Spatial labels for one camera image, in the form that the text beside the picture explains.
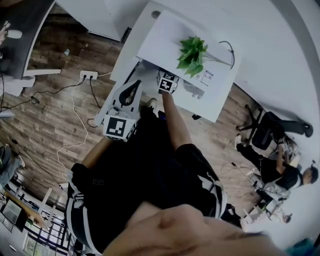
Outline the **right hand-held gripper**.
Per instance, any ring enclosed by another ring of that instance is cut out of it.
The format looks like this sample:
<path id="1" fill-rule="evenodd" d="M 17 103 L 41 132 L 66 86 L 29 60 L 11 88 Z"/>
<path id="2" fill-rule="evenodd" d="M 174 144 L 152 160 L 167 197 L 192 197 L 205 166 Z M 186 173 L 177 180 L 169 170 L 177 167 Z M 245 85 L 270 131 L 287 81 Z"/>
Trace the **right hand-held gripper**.
<path id="1" fill-rule="evenodd" d="M 170 72 L 160 70 L 157 75 L 158 93 L 162 94 L 163 92 L 167 92 L 172 95 L 178 86 L 178 82 L 178 76 Z"/>

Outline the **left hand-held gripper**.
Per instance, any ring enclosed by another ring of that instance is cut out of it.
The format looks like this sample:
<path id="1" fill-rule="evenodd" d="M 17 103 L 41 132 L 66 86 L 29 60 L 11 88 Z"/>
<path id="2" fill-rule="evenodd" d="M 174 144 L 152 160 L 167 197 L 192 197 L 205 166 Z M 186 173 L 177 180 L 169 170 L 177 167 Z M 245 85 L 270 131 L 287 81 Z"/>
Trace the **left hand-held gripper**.
<path id="1" fill-rule="evenodd" d="M 103 125 L 103 135 L 109 139 L 127 142 L 141 117 L 139 106 L 142 81 L 133 80 L 123 85 L 117 82 L 94 118 Z"/>

